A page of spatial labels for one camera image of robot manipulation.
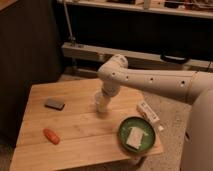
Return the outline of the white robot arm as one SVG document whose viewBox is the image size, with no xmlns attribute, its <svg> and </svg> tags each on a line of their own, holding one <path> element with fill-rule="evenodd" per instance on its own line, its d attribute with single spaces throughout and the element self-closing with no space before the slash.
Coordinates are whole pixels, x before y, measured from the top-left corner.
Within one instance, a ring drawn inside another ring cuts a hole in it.
<svg viewBox="0 0 213 171">
<path fill-rule="evenodd" d="M 129 69 L 125 56 L 114 55 L 99 68 L 98 77 L 104 98 L 126 86 L 190 104 L 180 171 L 213 171 L 213 73 Z"/>
</svg>

